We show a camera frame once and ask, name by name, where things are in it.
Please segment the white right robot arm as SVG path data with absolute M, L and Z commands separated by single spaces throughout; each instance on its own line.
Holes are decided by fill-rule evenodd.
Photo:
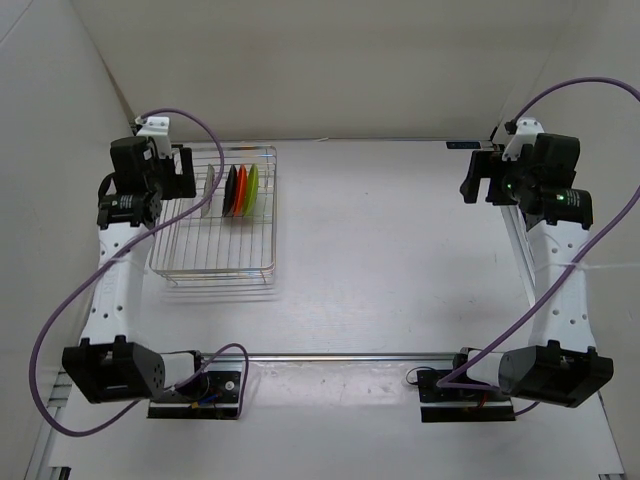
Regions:
M 535 312 L 526 346 L 482 356 L 449 375 L 449 387 L 470 400 L 485 385 L 509 397 L 576 408 L 608 383 L 613 361 L 597 352 L 589 323 L 586 275 L 577 254 L 590 239 L 591 194 L 573 182 L 580 155 L 575 137 L 533 128 L 515 134 L 503 153 L 476 152 L 460 192 L 477 200 L 489 179 L 487 202 L 514 206 L 534 268 Z

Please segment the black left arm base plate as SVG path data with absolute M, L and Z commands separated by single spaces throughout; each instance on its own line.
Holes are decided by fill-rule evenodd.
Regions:
M 245 393 L 241 364 L 210 365 L 187 386 L 150 401 L 147 418 L 154 420 L 238 420 Z

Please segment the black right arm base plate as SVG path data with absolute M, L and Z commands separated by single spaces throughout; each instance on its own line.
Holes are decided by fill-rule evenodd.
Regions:
M 405 375 L 409 387 L 418 390 L 423 424 L 512 422 L 511 400 L 493 391 L 443 389 L 436 385 L 449 370 L 429 366 L 412 368 Z

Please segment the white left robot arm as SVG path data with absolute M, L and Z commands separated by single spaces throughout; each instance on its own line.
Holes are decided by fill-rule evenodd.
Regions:
M 90 313 L 62 365 L 92 404 L 156 399 L 166 384 L 162 356 L 138 331 L 145 261 L 165 200 L 196 194 L 190 150 L 166 134 L 138 133 L 112 141 L 113 171 L 98 190 L 100 264 Z

